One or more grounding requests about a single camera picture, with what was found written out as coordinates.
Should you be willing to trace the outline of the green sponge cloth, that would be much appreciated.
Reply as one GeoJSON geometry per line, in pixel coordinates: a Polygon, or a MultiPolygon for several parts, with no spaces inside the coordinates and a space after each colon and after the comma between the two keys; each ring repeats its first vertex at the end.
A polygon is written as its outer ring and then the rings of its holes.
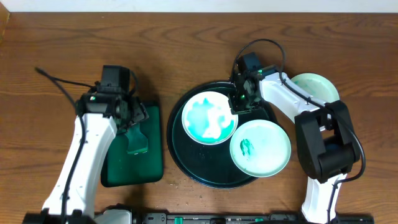
{"type": "Polygon", "coordinates": [[[127,153],[136,155],[146,153],[149,148],[148,138],[141,132],[139,123],[132,125],[125,136],[128,140],[127,153]]]}

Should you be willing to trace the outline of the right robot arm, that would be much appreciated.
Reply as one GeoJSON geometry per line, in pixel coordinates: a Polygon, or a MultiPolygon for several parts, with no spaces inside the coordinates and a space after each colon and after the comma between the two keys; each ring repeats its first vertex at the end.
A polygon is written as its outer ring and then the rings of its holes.
{"type": "Polygon", "coordinates": [[[310,93],[278,68],[233,72],[230,80],[234,114],[270,103],[294,123],[298,160],[308,176],[302,215],[308,223],[335,221],[340,186],[360,178],[366,167],[348,107],[339,98],[329,101],[310,93]]]}

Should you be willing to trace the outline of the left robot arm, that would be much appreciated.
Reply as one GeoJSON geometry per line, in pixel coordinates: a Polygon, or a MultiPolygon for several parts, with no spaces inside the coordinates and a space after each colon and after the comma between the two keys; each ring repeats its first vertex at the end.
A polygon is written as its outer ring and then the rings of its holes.
{"type": "Polygon", "coordinates": [[[40,213],[26,213],[24,223],[98,223],[132,218],[117,210],[95,216],[95,195],[108,149],[120,129],[148,118],[145,106],[125,91],[88,92],[75,102],[72,143],[62,171],[40,213]]]}

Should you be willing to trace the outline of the white plate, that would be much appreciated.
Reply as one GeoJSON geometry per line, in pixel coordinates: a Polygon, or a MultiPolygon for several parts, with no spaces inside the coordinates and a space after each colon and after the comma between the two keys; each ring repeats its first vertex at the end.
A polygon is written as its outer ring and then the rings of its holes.
{"type": "Polygon", "coordinates": [[[340,99],[338,90],[331,81],[316,73],[302,73],[291,79],[312,96],[332,103],[340,99]]]}
{"type": "Polygon", "coordinates": [[[288,164],[292,146],[287,133],[279,125],[255,119],[242,124],[234,132],[229,151],[236,167],[245,174],[270,177],[288,164]]]}
{"type": "Polygon", "coordinates": [[[185,103],[181,120],[191,139],[212,146],[225,142],[234,134],[239,118],[232,114],[226,95],[203,91],[185,103]]]}

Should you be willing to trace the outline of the white plate top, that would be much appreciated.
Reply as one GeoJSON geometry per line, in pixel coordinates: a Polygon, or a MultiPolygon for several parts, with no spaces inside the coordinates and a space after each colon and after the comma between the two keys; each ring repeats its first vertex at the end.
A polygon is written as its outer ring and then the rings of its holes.
{"type": "Polygon", "coordinates": [[[226,95],[203,91],[185,103],[181,120],[191,139],[212,146],[225,142],[234,134],[239,118],[232,114],[226,95]]]}

